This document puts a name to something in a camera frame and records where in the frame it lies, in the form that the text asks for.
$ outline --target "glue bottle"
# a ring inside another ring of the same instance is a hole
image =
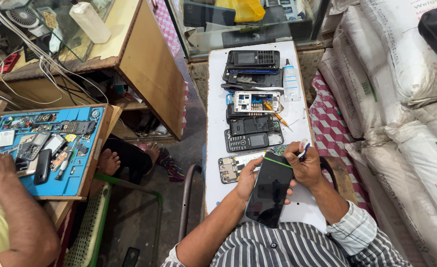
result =
[[[289,64],[289,59],[286,59],[286,66],[283,68],[283,87],[284,101],[298,101],[301,99],[301,94],[298,92],[298,82],[293,65]]]
[[[103,20],[88,2],[70,0],[73,7],[70,9],[70,16],[77,22],[82,30],[90,37],[95,44],[104,44],[110,39],[111,32]]]

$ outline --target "glass display case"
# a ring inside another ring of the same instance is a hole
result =
[[[185,56],[293,40],[316,42],[330,0],[166,0]]]
[[[97,14],[106,20],[115,0],[79,0],[91,3]],[[69,0],[0,0],[1,13],[45,51],[52,39],[72,52],[81,62],[88,56],[93,42],[70,16]]]

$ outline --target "orange screwdriver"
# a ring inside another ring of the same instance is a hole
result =
[[[273,109],[271,108],[271,106],[270,106],[267,102],[264,102],[263,105],[264,105],[264,107],[266,107],[267,110],[273,110]],[[288,124],[283,120],[283,118],[281,118],[280,115],[278,115],[278,114],[276,114],[276,113],[273,113],[273,114],[276,116],[276,118],[279,119],[279,121],[281,121],[282,124],[284,124],[286,127],[288,127],[288,128],[291,130],[291,128],[290,128],[290,127],[288,126]]]

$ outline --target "bare foot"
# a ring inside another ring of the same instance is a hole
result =
[[[148,153],[148,155],[151,157],[151,161],[153,161],[153,166],[148,171],[148,173],[146,173],[146,175],[147,175],[154,168],[154,164],[156,164],[156,161],[157,161],[157,159],[159,157],[159,152],[160,151],[159,151],[158,146],[156,146],[156,144],[154,143],[151,146],[148,146],[148,148],[144,152]]]
[[[99,173],[106,175],[113,175],[116,170],[120,168],[121,161],[119,161],[118,153],[111,152],[111,149],[107,148],[100,154],[98,159],[98,166],[100,167]]]

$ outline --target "striped shirt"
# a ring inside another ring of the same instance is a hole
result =
[[[302,222],[279,223],[276,229],[245,222],[227,237],[210,266],[410,267],[367,211],[349,204],[340,222],[327,227],[330,237]],[[184,267],[176,247],[162,267]]]

